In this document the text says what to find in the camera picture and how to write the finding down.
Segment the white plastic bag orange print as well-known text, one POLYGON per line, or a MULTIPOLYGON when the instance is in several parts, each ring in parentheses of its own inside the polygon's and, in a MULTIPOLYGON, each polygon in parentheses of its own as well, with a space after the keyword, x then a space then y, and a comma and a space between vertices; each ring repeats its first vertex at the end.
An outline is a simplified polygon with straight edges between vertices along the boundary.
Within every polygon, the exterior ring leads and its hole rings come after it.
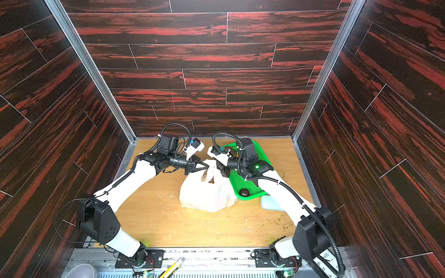
POLYGON ((223 177, 215 160, 205 160, 208 169, 190 173, 181 185, 180 205, 210 213, 233 206, 238 198, 228 178, 223 177))

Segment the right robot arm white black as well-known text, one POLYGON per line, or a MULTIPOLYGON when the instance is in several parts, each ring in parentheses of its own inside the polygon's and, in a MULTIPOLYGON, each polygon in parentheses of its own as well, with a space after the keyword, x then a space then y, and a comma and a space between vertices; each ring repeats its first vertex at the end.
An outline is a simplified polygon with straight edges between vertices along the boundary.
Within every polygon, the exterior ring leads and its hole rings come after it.
POLYGON ((236 141, 235 147, 225 149, 216 141, 220 136, 220 133, 212 136, 213 145, 207 153, 217 161, 221 173, 229 176, 235 171, 245 181, 254 183, 277 202, 296 226, 292 237, 284 236, 270 244, 271 262, 283 267, 294 259, 295 267, 299 268, 302 261, 307 261, 326 278, 344 277, 346 267, 330 231, 331 211, 316 207, 286 184, 270 163, 259 158, 251 139, 230 134, 236 141))

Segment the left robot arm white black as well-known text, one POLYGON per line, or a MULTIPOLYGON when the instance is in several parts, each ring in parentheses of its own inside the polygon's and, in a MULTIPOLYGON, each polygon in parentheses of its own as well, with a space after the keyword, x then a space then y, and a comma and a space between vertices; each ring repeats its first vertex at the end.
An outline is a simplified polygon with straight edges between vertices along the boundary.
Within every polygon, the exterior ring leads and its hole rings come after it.
POLYGON ((156 152, 140 154, 124 175, 80 201, 77 227, 93 240, 117 250, 134 264, 142 266, 147 260, 146 246, 124 231, 115 212, 144 183, 170 166, 184 169, 185 174, 209 168, 196 155, 192 155, 188 161, 156 152))

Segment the green plastic basket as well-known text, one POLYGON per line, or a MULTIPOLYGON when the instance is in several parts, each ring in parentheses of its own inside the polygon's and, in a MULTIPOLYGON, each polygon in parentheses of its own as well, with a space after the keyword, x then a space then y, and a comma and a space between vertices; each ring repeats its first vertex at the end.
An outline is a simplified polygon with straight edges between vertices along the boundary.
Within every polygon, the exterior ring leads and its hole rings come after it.
MULTIPOLYGON (((232 147, 234 150, 236 150, 236 156, 231 156, 230 158, 236 158, 238 156, 236 142, 241 142, 241 141, 240 141, 240 139, 236 139, 234 143, 227 144, 227 145, 223 146, 222 152, 223 153, 228 152, 224 149, 224 147, 226 147, 226 146, 232 147)), ((253 141, 253 143, 255 145, 256 153, 258 154, 259 158, 261 160, 264 160, 264 161, 268 162, 269 164, 271 164, 271 161, 268 159, 268 157, 266 156, 265 152, 260 147, 260 145, 256 141, 253 141)), ((251 199, 255 199, 255 198, 258 198, 258 197, 261 197, 261 196, 264 196, 267 194, 264 190, 262 190, 257 185, 256 180, 255 181, 247 180, 246 177, 240 176, 236 170, 231 171, 229 181, 232 185, 232 188, 234 190, 236 197, 239 198, 240 200, 251 200, 251 199), (250 191, 249 197, 242 197, 239 194, 239 191, 243 188, 246 188, 250 191)))

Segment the purple passion fruit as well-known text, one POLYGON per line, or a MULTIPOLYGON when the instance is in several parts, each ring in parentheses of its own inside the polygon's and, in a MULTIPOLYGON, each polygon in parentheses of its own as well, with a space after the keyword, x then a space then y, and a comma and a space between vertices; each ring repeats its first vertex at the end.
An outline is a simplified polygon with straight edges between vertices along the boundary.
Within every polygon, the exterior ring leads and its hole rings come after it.
POLYGON ((225 149, 226 151, 228 151, 228 153, 229 153, 231 156, 236 156, 236 150, 234 150, 232 147, 226 146, 226 147, 224 147, 224 149, 225 149))

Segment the dark purple fruit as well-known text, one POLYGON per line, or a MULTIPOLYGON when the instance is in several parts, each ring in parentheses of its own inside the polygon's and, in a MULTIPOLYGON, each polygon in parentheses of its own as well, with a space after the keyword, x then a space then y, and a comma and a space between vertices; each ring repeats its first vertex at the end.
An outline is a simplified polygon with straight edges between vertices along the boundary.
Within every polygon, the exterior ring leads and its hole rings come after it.
POLYGON ((246 189, 246 188, 243 188, 243 189, 241 189, 241 190, 239 191, 239 194, 240 194, 242 197, 249 197, 249 196, 250 196, 250 191, 249 191, 248 189, 246 189))

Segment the pale blue object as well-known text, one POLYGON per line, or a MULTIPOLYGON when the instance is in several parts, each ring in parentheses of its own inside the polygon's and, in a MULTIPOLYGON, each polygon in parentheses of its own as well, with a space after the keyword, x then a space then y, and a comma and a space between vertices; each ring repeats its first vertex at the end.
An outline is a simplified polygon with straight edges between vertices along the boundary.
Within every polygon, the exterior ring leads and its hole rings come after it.
POLYGON ((272 210, 272 211, 285 211, 278 202, 270 195, 264 195, 260 198, 260 205, 264 210, 272 210))

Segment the yellow utility knife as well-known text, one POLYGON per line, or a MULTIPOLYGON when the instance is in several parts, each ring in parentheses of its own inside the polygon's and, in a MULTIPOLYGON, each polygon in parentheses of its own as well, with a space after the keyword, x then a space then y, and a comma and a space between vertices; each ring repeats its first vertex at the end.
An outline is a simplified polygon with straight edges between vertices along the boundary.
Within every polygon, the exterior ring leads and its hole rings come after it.
POLYGON ((159 278, 171 278, 175 272, 181 268, 183 262, 185 261, 184 257, 180 257, 172 266, 168 267, 166 271, 164 271, 159 278))

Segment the black white clock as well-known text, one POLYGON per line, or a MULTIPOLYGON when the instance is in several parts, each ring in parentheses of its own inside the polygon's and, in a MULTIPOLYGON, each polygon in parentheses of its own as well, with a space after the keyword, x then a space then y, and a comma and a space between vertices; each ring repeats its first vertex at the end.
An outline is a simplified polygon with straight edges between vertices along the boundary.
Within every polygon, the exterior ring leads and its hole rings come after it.
POLYGON ((342 256, 338 258, 333 250, 322 251, 312 261, 324 278, 343 278, 345 276, 346 267, 343 258, 342 256))

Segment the white bowl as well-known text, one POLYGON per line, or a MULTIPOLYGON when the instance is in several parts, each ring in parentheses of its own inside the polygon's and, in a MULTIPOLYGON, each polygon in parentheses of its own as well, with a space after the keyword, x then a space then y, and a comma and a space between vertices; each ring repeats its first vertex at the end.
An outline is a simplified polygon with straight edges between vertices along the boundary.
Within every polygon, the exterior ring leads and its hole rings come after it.
POLYGON ((98 278, 97 269, 90 264, 80 264, 71 269, 65 278, 98 278))

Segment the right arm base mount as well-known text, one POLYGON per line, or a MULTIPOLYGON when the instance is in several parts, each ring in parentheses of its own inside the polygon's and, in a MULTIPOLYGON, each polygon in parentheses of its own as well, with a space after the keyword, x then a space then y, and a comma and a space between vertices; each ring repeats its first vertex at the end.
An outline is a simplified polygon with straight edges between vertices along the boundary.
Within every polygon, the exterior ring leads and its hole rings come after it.
POLYGON ((276 241, 272 242, 268 249, 255 249, 250 253, 250 257, 255 260, 255 265, 257 268, 293 268, 298 270, 302 265, 302 259, 298 256, 291 256, 289 258, 281 257, 276 248, 275 244, 285 237, 281 237, 276 241))

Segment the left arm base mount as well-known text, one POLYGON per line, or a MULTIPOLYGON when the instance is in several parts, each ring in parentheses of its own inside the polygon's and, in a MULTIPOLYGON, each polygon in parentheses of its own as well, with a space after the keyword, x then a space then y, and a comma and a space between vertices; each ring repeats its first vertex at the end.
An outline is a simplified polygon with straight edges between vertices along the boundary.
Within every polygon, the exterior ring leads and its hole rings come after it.
POLYGON ((160 269, 163 264, 165 250, 146 248, 142 251, 144 244, 140 246, 135 255, 127 257, 118 253, 115 264, 117 269, 160 269))

